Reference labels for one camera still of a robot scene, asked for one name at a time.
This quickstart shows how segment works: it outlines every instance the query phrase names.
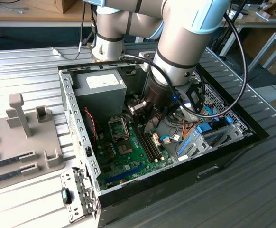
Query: open computer chassis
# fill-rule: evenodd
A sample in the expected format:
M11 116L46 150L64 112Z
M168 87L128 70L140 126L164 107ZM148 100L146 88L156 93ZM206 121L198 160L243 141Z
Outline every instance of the open computer chassis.
M93 215L98 227L108 225L226 168L248 148L268 137L266 131L237 104L232 113L250 129L252 134L249 136L200 157L178 161L103 193L97 182L100 168L74 94L74 78L80 74L128 66L135 64L114 61L59 67L64 112L79 163L78 168L61 175L62 195L70 222ZM197 66L197 70L225 104L233 103L234 98L201 65Z

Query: motherboard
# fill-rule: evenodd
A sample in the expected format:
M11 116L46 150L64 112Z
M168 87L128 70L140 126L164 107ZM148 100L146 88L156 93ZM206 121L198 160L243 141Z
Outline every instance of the motherboard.
M158 140L154 137L157 136L155 131L142 135L131 121L121 120L120 118L119 125L109 126L99 136L97 161L101 169L98 177L101 190L123 184L174 163L165 147L158 144ZM116 132L123 134L124 138L114 141Z

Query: aluminum profile table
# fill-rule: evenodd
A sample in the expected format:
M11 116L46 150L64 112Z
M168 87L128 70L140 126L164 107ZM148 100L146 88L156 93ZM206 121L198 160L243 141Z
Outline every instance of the aluminum profile table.
M153 50L156 44L129 44L131 54ZM75 47L59 50L74 57ZM59 174L76 166L77 160L63 114L57 66L91 62L88 50L76 61L55 56L49 48L0 51L0 117L8 106L8 94L23 94L23 109L47 105L55 125L66 167L35 179L0 190L0 228L74 227L93 228L87 217L69 224L60 194ZM206 50L201 65L233 96L241 79ZM108 227L264 227L276 226L276 111L251 87L240 101L270 137L249 149L229 168Z
M260 62L262 57L270 50L270 48L276 43L276 33L274 33L271 38L267 41L267 43L263 46L263 48L260 50L260 52L257 54L255 59L251 62L251 64L248 67L248 73L250 73L255 66ZM273 52L273 54L269 57L269 59L264 63L262 66L264 69L267 69L269 66L271 66L274 61L276 60L276 50Z

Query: capacitor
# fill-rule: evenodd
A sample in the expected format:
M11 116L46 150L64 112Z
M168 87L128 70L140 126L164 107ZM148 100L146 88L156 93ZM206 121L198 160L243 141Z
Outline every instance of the capacitor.
M135 144L136 148L138 148L138 147L139 147L139 143L138 143L138 141L134 141L134 144Z
M121 180L119 181L119 184L123 184L123 183L125 183L125 182L127 182L126 179L121 179Z

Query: wooden desk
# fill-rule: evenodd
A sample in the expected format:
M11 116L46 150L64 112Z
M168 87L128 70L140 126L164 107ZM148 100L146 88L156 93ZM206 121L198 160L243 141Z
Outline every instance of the wooden desk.
M82 1L78 0L65 13L59 14L44 9L30 7L20 14L0 7L0 27L79 27L82 19ZM24 7L25 1L9 4L10 7ZM91 9L86 5L84 26L91 26Z
M247 10L249 11L249 15L243 16L242 19L237 19L235 21L235 26L238 33L240 33L243 28L276 28L276 22L268 22L256 15L256 12L259 10L257 10L255 7L251 7ZM234 34L232 34L219 55L226 56L235 40L236 38Z

